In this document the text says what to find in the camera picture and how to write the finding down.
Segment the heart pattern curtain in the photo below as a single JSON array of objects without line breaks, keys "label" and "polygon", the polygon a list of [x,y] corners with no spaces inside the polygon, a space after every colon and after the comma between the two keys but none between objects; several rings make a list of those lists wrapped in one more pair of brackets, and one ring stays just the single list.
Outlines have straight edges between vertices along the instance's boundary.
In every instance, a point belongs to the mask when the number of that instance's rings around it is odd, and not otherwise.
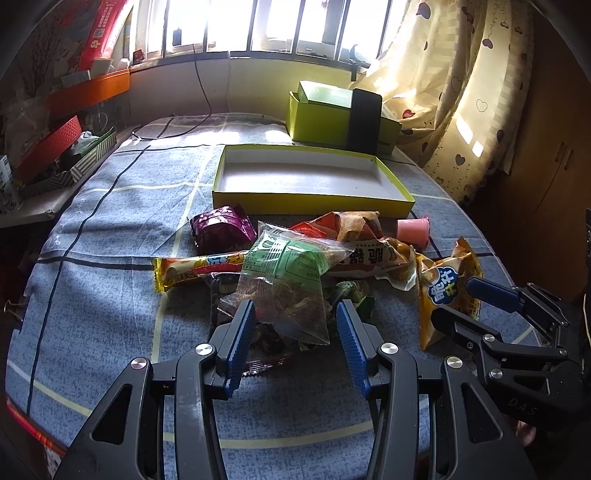
[{"label": "heart pattern curtain", "polygon": [[382,95],[398,146],[460,203],[507,171],[527,97],[526,0],[410,0],[394,41],[351,88]]}]

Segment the open cardboard box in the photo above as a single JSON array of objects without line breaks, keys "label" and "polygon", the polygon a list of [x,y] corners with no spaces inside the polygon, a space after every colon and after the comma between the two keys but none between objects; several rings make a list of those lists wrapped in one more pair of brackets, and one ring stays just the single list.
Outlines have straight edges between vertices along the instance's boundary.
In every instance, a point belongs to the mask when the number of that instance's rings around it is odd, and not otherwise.
[{"label": "open cardboard box", "polygon": [[227,145],[213,183],[213,207],[255,215],[322,215],[374,210],[406,218],[414,199],[371,155],[292,145]]}]

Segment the yellow snack bag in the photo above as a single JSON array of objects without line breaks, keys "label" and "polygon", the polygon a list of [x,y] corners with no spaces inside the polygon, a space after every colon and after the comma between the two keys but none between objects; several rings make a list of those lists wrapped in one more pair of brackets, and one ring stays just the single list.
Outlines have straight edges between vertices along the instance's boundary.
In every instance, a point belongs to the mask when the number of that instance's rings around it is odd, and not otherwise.
[{"label": "yellow snack bag", "polygon": [[154,285],[163,293],[183,283],[217,272],[240,272],[248,250],[191,258],[154,258]]},{"label": "yellow snack bag", "polygon": [[425,350],[443,337],[431,323],[431,313],[441,305],[478,320],[480,300],[468,295],[466,281],[482,278],[482,269],[468,242],[460,237],[452,256],[433,261],[417,256],[418,315],[421,349]]}]

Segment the bed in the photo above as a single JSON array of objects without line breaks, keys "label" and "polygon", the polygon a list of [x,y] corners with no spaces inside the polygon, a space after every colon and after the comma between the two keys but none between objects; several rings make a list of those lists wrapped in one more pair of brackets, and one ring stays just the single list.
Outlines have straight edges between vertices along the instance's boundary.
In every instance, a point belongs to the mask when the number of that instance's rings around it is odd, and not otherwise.
[{"label": "bed", "polygon": [[[205,285],[154,291],[153,257],[195,255],[187,218],[212,208],[212,183],[226,144],[291,144],[285,126],[262,115],[230,113],[162,118],[125,141],[62,213],[28,282],[22,330],[8,355],[11,402],[57,445],[67,447],[128,362],[178,358],[207,338]],[[402,152],[385,163],[428,214],[430,258],[449,256],[459,236],[485,277],[509,284],[491,246],[458,205]],[[280,225],[306,218],[255,217]],[[386,231],[393,225],[383,221]],[[447,340],[418,348],[417,293],[370,281],[373,323],[387,341],[415,356],[465,356]],[[538,345],[519,316],[484,305],[481,321],[506,341]],[[421,401],[420,446],[428,446]],[[374,434],[338,343],[300,355],[289,367],[245,377],[228,401],[216,401],[229,479],[356,479],[364,476]],[[166,405],[165,472],[175,478],[173,403]]]}]

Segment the red poster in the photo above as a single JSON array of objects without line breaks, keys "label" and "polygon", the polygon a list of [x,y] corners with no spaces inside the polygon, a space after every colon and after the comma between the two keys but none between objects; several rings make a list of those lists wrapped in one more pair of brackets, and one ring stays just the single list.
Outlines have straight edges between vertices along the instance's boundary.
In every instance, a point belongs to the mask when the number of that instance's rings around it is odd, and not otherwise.
[{"label": "red poster", "polygon": [[90,70],[95,59],[109,59],[134,0],[103,0],[82,51],[78,71]]}]

